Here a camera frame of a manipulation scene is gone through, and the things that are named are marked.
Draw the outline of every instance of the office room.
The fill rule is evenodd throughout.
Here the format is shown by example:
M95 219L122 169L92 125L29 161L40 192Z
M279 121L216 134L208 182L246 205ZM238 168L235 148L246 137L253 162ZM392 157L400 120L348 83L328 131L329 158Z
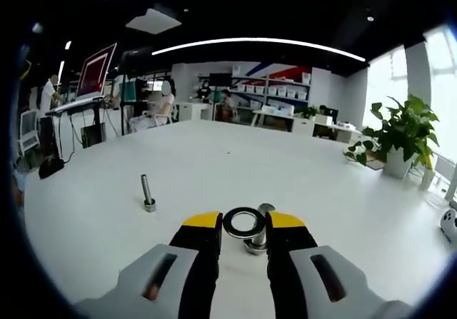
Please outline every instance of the office room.
M451 312L447 0L27 1L7 227L37 311Z

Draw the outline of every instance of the metal washer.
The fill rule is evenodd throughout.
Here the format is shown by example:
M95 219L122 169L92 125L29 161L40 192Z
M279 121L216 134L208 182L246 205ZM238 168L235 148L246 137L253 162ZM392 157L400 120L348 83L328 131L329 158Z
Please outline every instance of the metal washer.
M240 231L236 230L233 225L231 225L233 218L239 216L240 214L248 214L256 219L256 223L251 230ZM254 208L238 207L227 212L224 216L224 219L222 220L222 223L224 225L225 231L227 231L230 236L240 239L249 239L258 236L262 232L263 228L265 227L265 218L258 210Z

